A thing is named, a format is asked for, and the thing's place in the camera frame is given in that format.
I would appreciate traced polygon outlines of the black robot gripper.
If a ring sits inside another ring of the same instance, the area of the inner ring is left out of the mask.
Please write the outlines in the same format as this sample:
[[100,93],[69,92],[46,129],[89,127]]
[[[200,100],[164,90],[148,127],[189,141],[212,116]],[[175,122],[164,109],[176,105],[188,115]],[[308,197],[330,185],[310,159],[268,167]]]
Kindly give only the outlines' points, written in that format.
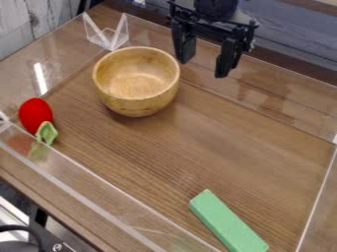
[[239,0],[167,0],[175,56],[185,64],[196,54],[196,35],[223,40],[213,76],[224,78],[236,67],[242,50],[254,47],[258,21],[238,7]]

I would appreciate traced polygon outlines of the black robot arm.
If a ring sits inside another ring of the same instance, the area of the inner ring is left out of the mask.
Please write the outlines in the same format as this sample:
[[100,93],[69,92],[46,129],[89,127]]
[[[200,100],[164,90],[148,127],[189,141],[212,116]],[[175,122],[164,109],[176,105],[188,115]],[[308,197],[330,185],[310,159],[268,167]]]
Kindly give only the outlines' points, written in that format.
[[196,55],[197,36],[220,43],[215,57],[213,76],[224,78],[236,67],[242,53],[254,47],[258,21],[238,7],[238,0],[192,0],[185,6],[167,0],[175,56],[185,64]]

